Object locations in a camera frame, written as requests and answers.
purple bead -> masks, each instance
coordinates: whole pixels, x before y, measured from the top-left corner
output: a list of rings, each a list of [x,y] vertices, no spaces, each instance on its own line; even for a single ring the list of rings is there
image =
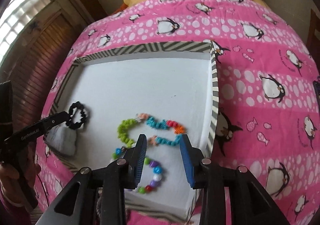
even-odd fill
[[[152,168],[154,168],[154,167],[156,167],[158,165],[159,165],[158,161],[151,161],[150,164],[149,164],[149,166],[152,167]]]
[[[157,182],[157,181],[152,180],[151,183],[150,183],[150,186],[152,186],[152,187],[158,187],[158,186],[159,186],[159,183],[160,183],[160,182]]]

white bead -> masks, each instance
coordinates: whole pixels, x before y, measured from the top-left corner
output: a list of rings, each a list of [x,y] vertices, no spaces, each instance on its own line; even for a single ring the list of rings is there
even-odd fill
[[[153,176],[153,180],[156,181],[156,182],[159,182],[161,181],[162,179],[162,175],[159,173],[156,173],[154,176]]]

purple sleeve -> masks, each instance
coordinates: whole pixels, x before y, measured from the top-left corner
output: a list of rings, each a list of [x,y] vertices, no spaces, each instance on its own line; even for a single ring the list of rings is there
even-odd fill
[[[0,225],[31,225],[30,216],[24,207],[11,205],[3,196],[0,185]]]

black scrunchie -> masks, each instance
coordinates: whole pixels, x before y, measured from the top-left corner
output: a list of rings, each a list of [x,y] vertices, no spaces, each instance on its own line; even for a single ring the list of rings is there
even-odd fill
[[[80,122],[73,123],[72,122],[73,116],[77,112],[77,110],[76,110],[76,112],[73,113],[73,110],[75,108],[77,110],[80,110],[81,119],[80,119]],[[66,125],[69,128],[76,130],[76,129],[80,128],[82,126],[82,124],[84,124],[86,121],[87,121],[87,115],[84,111],[84,105],[81,104],[80,102],[73,103],[69,108],[69,119],[66,121]]]

pink bedsheet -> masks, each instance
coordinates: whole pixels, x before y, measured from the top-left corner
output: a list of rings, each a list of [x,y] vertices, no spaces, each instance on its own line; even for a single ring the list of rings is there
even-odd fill
[[[291,224],[307,224],[320,204],[319,112],[312,87],[319,73],[295,31],[251,0],[147,0],[92,23],[63,63],[43,117],[75,58],[125,45],[191,40],[211,42],[218,61],[220,113],[212,159],[247,166]],[[45,155],[42,138],[37,155],[51,202],[72,174],[53,154]],[[45,210],[40,181],[35,188]],[[164,224],[138,213],[131,219],[129,224]]]

